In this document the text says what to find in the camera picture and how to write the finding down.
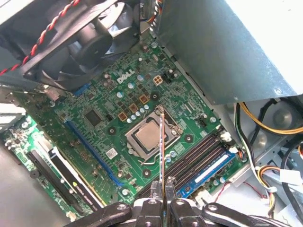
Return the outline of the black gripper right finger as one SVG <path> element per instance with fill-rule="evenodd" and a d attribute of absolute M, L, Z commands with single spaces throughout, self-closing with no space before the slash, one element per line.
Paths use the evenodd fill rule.
<path fill-rule="evenodd" d="M 194 201 L 177 197 L 175 177 L 165 180 L 168 227 L 286 227 L 286 223 L 257 215 L 246 215 L 219 203 L 200 210 Z"/>

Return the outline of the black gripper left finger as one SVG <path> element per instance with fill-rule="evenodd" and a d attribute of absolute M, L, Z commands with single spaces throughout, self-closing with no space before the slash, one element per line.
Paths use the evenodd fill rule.
<path fill-rule="evenodd" d="M 67 227 L 161 227 L 163 193 L 159 181 L 150 187 L 150 196 L 135 200 L 133 205 L 116 202 L 83 218 L 67 224 Z"/>

